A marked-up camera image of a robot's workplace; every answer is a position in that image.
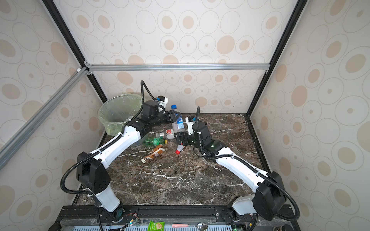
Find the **white milky bottle red label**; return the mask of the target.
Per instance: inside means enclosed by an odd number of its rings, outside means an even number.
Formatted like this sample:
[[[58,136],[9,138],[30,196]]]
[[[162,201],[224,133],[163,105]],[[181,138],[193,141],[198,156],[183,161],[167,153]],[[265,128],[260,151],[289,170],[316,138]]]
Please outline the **white milky bottle red label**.
[[[176,151],[175,151],[175,153],[177,154],[177,155],[180,155],[181,154],[181,152],[184,150],[184,146],[182,145],[182,144],[180,144],[180,145],[178,145],[177,146],[177,149],[176,149]]]

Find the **small blue label water bottle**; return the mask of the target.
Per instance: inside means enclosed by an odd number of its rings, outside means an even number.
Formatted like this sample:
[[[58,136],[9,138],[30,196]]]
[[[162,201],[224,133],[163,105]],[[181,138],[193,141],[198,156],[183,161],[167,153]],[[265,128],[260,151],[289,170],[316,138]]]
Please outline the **small blue label water bottle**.
[[[178,119],[176,123],[172,123],[172,129],[175,133],[177,132],[185,132],[185,125],[182,118],[182,113],[177,108],[177,105],[172,105],[171,110],[176,111],[178,113]]]

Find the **brown coffee bottle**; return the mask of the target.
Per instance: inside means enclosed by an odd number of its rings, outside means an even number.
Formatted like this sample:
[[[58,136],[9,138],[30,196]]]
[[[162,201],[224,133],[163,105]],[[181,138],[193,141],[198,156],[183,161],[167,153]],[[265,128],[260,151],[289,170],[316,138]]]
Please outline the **brown coffee bottle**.
[[[159,144],[156,148],[154,148],[147,156],[141,159],[141,162],[145,164],[147,161],[155,159],[162,155],[165,152],[162,144]]]

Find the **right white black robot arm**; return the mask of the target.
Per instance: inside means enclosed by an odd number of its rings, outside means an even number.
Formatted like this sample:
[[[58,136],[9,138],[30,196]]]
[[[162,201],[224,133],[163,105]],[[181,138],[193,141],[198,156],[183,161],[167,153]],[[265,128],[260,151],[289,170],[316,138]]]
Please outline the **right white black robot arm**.
[[[231,210],[236,216],[257,213],[266,220],[278,217],[296,221],[300,210],[293,197],[285,190],[281,176],[276,172],[267,173],[236,155],[229,147],[211,137],[205,122],[200,120],[200,108],[188,124],[188,130],[180,139],[183,145],[192,145],[200,152],[200,157],[214,161],[239,177],[252,190],[249,196],[239,196],[231,202]]]

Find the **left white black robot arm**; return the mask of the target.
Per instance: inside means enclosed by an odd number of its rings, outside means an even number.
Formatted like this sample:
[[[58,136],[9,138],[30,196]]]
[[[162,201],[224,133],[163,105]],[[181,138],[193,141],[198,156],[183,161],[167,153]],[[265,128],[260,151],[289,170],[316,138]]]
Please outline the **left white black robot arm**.
[[[137,114],[122,127],[121,132],[98,149],[78,156],[77,163],[70,167],[62,176],[60,188],[69,194],[87,194],[92,197],[99,208],[103,208],[115,220],[123,215],[123,206],[116,197],[110,183],[107,168],[127,148],[142,140],[152,129],[171,122],[171,115],[166,110],[168,99],[164,96],[152,97],[142,101]],[[75,170],[77,180],[85,187],[84,190],[71,190],[65,181]]]

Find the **green bin with plastic liner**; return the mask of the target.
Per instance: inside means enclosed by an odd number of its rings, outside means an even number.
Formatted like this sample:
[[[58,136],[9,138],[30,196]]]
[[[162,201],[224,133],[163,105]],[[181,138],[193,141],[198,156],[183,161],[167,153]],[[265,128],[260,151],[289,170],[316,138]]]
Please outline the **green bin with plastic liner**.
[[[98,110],[98,119],[107,135],[116,136],[123,126],[134,118],[142,105],[142,97],[125,93],[106,101]]]

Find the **clear bottle red green label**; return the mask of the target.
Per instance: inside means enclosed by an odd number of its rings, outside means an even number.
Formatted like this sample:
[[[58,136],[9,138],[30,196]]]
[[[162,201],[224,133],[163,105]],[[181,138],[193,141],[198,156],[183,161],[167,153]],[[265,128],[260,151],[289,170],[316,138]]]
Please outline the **clear bottle red green label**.
[[[175,132],[173,129],[164,130],[162,132],[156,133],[156,138],[162,138],[165,140],[174,139],[175,138],[174,134]]]

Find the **green Sprite bottle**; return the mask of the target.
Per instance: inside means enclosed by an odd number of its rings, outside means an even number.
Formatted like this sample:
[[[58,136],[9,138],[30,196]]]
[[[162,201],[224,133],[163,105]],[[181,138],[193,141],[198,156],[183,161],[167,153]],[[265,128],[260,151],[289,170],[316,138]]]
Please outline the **green Sprite bottle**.
[[[148,138],[146,139],[143,144],[146,145],[146,146],[151,146],[151,147],[156,147],[158,145],[164,145],[164,144],[167,144],[168,143],[168,140],[165,140],[165,139],[162,139],[162,138]]]

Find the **metal spoon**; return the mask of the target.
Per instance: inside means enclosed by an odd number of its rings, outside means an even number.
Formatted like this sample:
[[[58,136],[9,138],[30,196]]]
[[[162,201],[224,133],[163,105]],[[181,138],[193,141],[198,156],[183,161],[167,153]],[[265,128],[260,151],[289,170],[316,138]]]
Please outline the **metal spoon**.
[[[196,225],[196,228],[199,230],[199,231],[206,231],[208,229],[208,224],[206,224],[205,222],[200,222]]]

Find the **green snack packet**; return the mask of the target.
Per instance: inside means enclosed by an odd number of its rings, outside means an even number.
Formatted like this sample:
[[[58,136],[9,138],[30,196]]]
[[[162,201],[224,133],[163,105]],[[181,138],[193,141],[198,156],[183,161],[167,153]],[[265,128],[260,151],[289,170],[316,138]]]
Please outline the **green snack packet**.
[[[165,222],[150,221],[147,231],[164,231],[164,229],[165,229]]]

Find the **horizontal aluminium rail back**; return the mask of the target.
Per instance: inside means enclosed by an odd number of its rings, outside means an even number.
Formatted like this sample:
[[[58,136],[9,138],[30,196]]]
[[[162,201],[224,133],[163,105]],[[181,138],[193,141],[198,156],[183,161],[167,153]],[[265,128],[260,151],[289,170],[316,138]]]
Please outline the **horizontal aluminium rail back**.
[[[91,71],[269,70],[270,64],[88,64],[87,67]]]

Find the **pink handled tool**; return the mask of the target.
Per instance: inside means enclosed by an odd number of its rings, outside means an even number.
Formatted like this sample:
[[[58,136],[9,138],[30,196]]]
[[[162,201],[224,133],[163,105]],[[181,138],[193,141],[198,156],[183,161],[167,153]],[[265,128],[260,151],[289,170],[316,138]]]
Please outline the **pink handled tool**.
[[[171,225],[172,228],[187,228],[189,227],[188,224],[172,224]]]

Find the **black base frame rail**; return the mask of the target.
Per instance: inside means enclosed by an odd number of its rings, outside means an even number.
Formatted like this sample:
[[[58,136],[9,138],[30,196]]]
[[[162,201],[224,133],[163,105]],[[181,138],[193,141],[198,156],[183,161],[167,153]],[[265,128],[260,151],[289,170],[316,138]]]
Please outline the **black base frame rail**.
[[[150,221],[165,222],[165,231],[198,231],[200,222],[206,231],[298,231],[296,221],[274,218],[268,221],[257,214],[232,220],[225,205],[197,206],[124,206],[120,221],[113,222],[102,208],[95,206],[62,207],[50,231],[147,231]],[[188,224],[172,228],[172,224]]]

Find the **diagonal aluminium rail left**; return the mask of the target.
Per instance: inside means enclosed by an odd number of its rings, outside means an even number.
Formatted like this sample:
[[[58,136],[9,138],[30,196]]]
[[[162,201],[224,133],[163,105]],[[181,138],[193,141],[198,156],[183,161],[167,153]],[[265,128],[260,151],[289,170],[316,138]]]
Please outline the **diagonal aluminium rail left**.
[[[60,89],[31,117],[29,121],[1,148],[1,168],[4,168],[23,144],[31,137],[45,119],[57,108],[80,79],[87,75],[87,67],[81,67]]]

